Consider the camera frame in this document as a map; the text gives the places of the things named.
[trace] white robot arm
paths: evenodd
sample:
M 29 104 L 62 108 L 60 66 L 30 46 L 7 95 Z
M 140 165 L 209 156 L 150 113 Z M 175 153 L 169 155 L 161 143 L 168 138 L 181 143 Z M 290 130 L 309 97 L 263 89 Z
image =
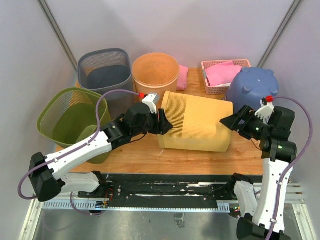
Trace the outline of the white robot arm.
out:
M 280 178 L 297 154 L 296 144 L 288 141 L 295 113 L 284 107 L 274 107 L 270 97 L 262 99 L 262 102 L 264 106 L 258 111 L 244 106 L 236 114 L 220 121 L 248 140 L 254 138 L 261 141 L 259 147 L 262 151 L 263 179 L 258 202 L 253 182 L 243 175 L 233 175 L 231 189 L 238 198 L 241 209 L 237 237 L 239 240 L 264 240 L 274 223 L 271 239 L 289 240 L 290 238 L 284 235 L 283 215 L 292 169 L 286 173 L 282 182 Z M 265 124 L 264 120 L 269 116 L 268 124 Z M 278 185 L 281 185 L 282 189 L 278 196 L 279 201 L 276 202 Z M 276 217 L 275 208 L 279 209 Z
M 158 100 L 159 96 L 156 93 L 150 93 L 142 103 L 135 103 L 126 114 L 102 127 L 96 136 L 95 133 L 81 142 L 47 156 L 43 156 L 41 152 L 34 154 L 30 170 L 45 162 L 51 162 L 29 175 L 38 200 L 45 202 L 67 192 L 92 193 L 104 182 L 100 172 L 69 171 L 95 156 L 130 143 L 133 137 L 140 134 L 166 134 L 173 126 L 167 120 L 163 109 L 157 112 Z

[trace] green mesh trash can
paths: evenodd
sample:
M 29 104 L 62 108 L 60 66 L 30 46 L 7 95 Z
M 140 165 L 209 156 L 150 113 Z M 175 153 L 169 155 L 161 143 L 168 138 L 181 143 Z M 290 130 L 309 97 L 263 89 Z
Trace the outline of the green mesh trash can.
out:
M 63 148 L 88 138 L 97 130 L 96 105 L 100 97 L 96 92 L 78 87 L 59 92 L 37 121 L 39 133 Z M 105 98 L 98 113 L 101 126 L 111 121 Z M 109 153 L 101 154 L 88 162 L 101 164 L 108 156 Z

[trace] orange bucket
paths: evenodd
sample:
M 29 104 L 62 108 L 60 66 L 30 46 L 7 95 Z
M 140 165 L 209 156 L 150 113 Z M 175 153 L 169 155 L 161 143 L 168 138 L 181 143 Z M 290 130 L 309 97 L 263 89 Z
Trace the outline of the orange bucket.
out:
M 149 53 L 139 57 L 132 65 L 132 76 L 136 91 L 157 93 L 160 108 L 165 92 L 176 92 L 180 67 L 172 56 L 164 53 Z

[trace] basket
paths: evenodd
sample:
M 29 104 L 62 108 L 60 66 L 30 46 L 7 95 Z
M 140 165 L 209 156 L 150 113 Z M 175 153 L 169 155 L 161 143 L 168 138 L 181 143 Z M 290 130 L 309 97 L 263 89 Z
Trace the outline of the basket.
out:
M 78 87 L 59 92 L 38 118 L 39 133 L 63 148 L 90 137 L 97 130 L 96 105 L 100 98 L 98 93 Z M 105 99 L 99 105 L 98 114 L 101 126 L 111 121 Z M 88 162 L 100 164 L 108 155 L 96 156 Z
M 139 57 L 132 65 L 132 76 L 137 92 L 157 93 L 161 107 L 166 91 L 177 90 L 180 67 L 172 56 L 154 52 Z
M 98 94 L 111 90 L 134 90 L 131 63 L 128 54 L 119 48 L 90 52 L 78 62 L 79 85 Z M 127 92 L 113 92 L 105 97 L 112 119 L 126 113 L 135 103 Z
M 229 89 L 229 87 L 228 86 L 210 86 L 205 69 L 210 68 L 210 67 L 212 67 L 214 65 L 222 64 L 222 63 L 229 62 L 229 61 L 233 61 L 234 65 L 240 65 L 243 68 L 245 68 L 245 67 L 250 68 L 251 67 L 250 62 L 247 59 L 203 61 L 201 63 L 201 66 L 202 66 L 203 80 L 204 80 L 204 86 L 205 86 L 205 93 L 207 95 L 222 95 L 222 94 L 226 94 L 228 89 Z

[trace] pink towel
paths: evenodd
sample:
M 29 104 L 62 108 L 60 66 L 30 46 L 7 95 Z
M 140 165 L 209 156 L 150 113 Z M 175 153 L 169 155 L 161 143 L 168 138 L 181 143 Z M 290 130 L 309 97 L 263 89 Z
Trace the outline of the pink towel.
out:
M 232 83 L 241 69 L 242 66 L 234 65 L 233 61 L 226 61 L 207 68 L 205 74 L 209 85 L 214 87 L 220 84 Z
M 184 91 L 187 88 L 187 75 L 189 69 L 186 66 L 180 65 L 180 74 L 178 77 L 178 83 L 176 89 L 178 91 Z

